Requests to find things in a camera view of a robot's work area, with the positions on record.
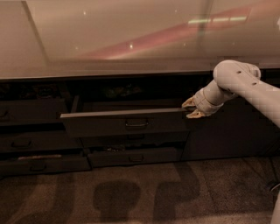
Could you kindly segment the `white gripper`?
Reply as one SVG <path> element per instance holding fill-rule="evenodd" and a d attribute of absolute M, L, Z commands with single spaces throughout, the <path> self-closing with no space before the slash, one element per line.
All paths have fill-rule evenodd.
<path fill-rule="evenodd" d="M 222 94 L 219 91 L 206 91 L 204 88 L 195 94 L 194 99 L 190 97 L 181 105 L 182 108 L 196 107 L 192 113 L 186 115 L 188 119 L 211 116 L 222 106 Z"/>

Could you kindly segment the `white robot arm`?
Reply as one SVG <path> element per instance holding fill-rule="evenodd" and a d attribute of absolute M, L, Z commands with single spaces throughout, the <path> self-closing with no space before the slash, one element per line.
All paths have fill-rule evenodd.
<path fill-rule="evenodd" d="M 187 99 L 182 107 L 194 108 L 186 117 L 198 119 L 216 113 L 237 96 L 280 127 L 280 89 L 261 81 L 260 69 L 249 63 L 224 60 L 213 70 L 213 80 Z"/>

